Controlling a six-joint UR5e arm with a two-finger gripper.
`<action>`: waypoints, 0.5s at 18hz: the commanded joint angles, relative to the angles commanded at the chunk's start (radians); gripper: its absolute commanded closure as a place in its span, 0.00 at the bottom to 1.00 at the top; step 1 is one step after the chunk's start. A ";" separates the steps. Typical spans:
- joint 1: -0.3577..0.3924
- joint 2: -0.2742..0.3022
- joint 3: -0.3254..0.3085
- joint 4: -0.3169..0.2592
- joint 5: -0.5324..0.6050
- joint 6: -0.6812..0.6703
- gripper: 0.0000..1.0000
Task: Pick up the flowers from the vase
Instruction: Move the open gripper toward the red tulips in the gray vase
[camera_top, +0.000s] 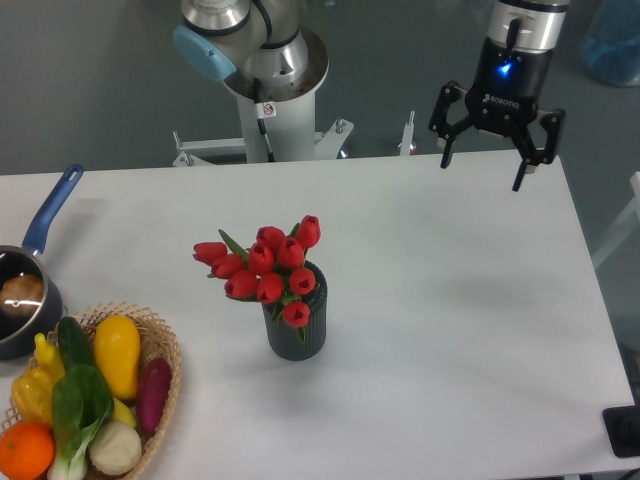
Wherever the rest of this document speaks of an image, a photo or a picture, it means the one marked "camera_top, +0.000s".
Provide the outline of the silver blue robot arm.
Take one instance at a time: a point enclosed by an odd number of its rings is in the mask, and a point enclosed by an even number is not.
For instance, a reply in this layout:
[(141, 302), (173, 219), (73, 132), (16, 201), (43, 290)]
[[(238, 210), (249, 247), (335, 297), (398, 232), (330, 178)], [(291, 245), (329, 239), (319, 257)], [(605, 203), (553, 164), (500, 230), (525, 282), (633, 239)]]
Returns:
[[(429, 129), (448, 166), (456, 138), (476, 128), (512, 141), (523, 179), (557, 155), (565, 113), (538, 99), (568, 5), (497, 1), (470, 88), (445, 84)], [(315, 93), (328, 72), (324, 44), (291, 1), (185, 1), (173, 42), (186, 63), (235, 95), (251, 163), (334, 159), (352, 131), (315, 128)]]

